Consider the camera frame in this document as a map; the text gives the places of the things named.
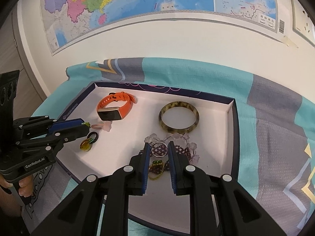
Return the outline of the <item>teal grey bed sheet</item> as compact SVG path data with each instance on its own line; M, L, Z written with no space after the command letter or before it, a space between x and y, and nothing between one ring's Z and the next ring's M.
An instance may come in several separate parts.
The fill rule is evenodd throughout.
M61 120L91 83L171 87L233 98L239 122L238 180L287 235L298 235L314 212L314 104L266 78L193 60L120 58L66 69L63 82L34 112ZM58 162L35 174L23 211L34 230L78 182Z

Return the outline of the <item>pink hair clip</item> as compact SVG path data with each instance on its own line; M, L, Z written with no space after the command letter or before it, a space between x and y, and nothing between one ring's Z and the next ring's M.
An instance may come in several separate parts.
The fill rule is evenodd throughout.
M102 121L97 124L92 124L91 128L110 132L110 130L112 129L112 121Z

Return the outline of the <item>dark blue jewelry tray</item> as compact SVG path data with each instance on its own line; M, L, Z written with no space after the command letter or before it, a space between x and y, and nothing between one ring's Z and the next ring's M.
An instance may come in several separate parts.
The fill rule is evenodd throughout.
M145 143L152 148L151 161L166 162L170 141L187 151L192 164L207 174L238 176L239 122L235 99L180 88L95 82L70 101L61 120L82 118L90 124L99 123L96 106L114 92L126 92L137 99L130 113L114 121L110 132L99 130L99 138L90 151L82 151L80 140L75 140L57 154L58 163L75 181L80 182L90 174L99 177L113 174L127 165ZM198 110L200 121L192 132L182 135L161 128L158 114L173 101L188 102Z

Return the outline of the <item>green flower yellow keychain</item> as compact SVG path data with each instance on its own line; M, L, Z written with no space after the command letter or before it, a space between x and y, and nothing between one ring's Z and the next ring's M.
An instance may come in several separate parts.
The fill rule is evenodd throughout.
M93 131L88 133L86 139L80 143L80 149L85 152L90 151L90 149L92 148L92 144L96 138L97 138L97 133Z

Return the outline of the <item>orange smart watch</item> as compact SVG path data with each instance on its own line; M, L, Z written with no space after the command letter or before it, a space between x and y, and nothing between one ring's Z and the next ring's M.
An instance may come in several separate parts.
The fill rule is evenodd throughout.
M115 102L124 102L122 106L111 106ZM129 93L109 93L101 99L96 107L97 114L102 121L114 121L124 119L131 111L137 99Z

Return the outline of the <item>grey wooden door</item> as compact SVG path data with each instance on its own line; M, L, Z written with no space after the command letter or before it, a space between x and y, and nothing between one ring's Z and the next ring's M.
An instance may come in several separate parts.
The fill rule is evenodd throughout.
M13 117L30 117L47 96L31 69L22 45L17 7L12 9L1 26L1 73L14 70L19 70L20 74Z

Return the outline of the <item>white wall socket panel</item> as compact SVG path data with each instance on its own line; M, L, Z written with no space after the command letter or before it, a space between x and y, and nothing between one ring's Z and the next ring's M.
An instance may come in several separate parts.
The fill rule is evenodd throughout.
M293 12L293 31L314 46L314 24L298 0L290 0Z

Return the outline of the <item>colourful wall map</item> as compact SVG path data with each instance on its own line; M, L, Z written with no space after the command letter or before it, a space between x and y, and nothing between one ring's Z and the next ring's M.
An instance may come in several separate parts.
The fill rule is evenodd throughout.
M219 14L284 32L277 0L40 0L42 22L52 53L103 26L168 11Z

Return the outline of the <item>tortoiseshell bangle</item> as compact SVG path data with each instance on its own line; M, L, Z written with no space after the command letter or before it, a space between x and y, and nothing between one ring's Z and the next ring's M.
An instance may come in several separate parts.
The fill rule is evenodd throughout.
M192 132L200 121L198 110L185 101L166 104L158 114L161 128L168 133L187 134Z

